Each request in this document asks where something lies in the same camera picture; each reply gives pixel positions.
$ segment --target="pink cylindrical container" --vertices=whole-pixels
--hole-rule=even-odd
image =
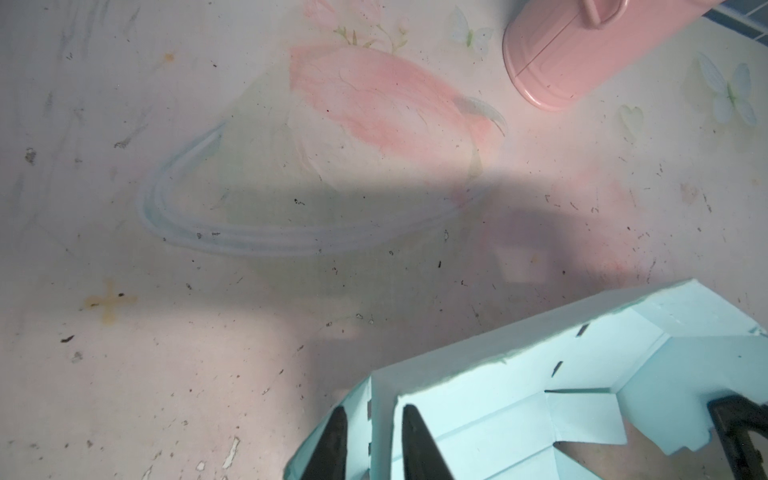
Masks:
[[[530,0],[504,33],[512,83],[562,110],[722,0]]]

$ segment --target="black object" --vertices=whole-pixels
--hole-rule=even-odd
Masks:
[[[406,480],[453,480],[419,409],[402,410],[402,464]]]
[[[750,431],[768,439],[768,406],[742,396],[728,396],[707,404],[735,480],[768,480],[763,456],[750,439]]]
[[[301,480],[346,480],[346,412],[337,406]]]

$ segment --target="gray tile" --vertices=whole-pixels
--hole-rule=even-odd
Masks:
[[[716,12],[714,10],[709,10],[707,13],[704,14],[705,17],[712,20],[713,22],[717,22],[721,24],[724,27],[728,27],[731,30],[738,31],[740,34],[747,36],[749,38],[755,38],[756,36],[762,34],[761,31],[755,30],[754,28],[747,26],[738,20],[735,20],[728,15],[723,15],[722,13]]]
[[[750,18],[756,22],[760,22],[763,25],[766,25],[766,30],[768,30],[768,5],[762,7],[757,12],[754,12],[752,15],[750,15]]]
[[[741,13],[749,13],[761,6],[766,0],[726,0],[723,5]]]

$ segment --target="worn painted surface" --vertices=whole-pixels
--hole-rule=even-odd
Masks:
[[[548,114],[502,62],[520,5],[459,2],[487,53],[456,6],[2,2],[0,477],[276,478],[370,370],[608,287],[766,325],[765,48],[700,20]],[[754,127],[699,52],[748,65]],[[593,470],[711,465],[636,435]]]

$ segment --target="yellow cross mark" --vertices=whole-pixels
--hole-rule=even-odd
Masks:
[[[85,308],[92,310],[97,306],[103,306],[104,312],[101,314],[101,322],[104,325],[112,325],[115,320],[114,308],[118,305],[126,305],[128,303],[135,303],[138,299],[137,296],[126,296],[123,293],[118,295],[114,294],[114,280],[106,279],[104,281],[107,284],[107,294],[105,296],[91,295],[85,299]]]

